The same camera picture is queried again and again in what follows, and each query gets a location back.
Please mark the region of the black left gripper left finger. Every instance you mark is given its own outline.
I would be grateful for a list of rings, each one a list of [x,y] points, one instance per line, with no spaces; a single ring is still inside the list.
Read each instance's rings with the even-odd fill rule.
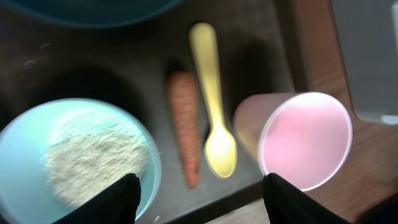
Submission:
[[[140,201],[139,178],[126,174],[54,224],[134,224]]]

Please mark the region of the dark blue plate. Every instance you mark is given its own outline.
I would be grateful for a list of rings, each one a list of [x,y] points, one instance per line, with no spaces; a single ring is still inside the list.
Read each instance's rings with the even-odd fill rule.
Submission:
[[[182,0],[1,0],[1,7],[78,28],[113,28],[152,19]]]

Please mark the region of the pink cup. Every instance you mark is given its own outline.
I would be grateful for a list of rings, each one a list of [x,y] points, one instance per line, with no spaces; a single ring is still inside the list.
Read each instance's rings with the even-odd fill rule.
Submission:
[[[353,140],[347,109],[320,92],[252,95],[236,108],[233,126],[264,175],[278,174],[303,192],[340,170]]]

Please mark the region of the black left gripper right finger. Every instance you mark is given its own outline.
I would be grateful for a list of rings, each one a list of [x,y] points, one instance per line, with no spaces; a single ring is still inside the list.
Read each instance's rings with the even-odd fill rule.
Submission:
[[[264,176],[262,191],[271,224],[349,224],[275,173]]]

